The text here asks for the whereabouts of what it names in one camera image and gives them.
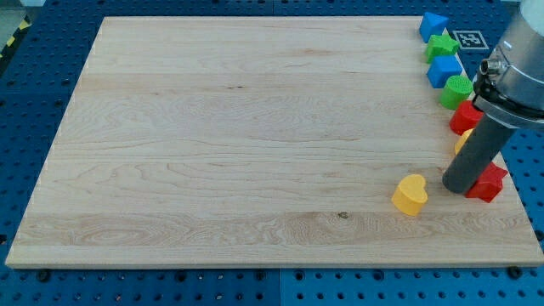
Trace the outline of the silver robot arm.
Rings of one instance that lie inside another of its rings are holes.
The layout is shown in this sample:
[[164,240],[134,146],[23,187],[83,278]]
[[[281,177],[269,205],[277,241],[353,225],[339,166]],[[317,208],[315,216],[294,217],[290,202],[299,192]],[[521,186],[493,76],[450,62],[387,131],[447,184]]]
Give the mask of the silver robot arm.
[[543,129],[543,0],[525,0],[483,59],[473,104],[508,128]]

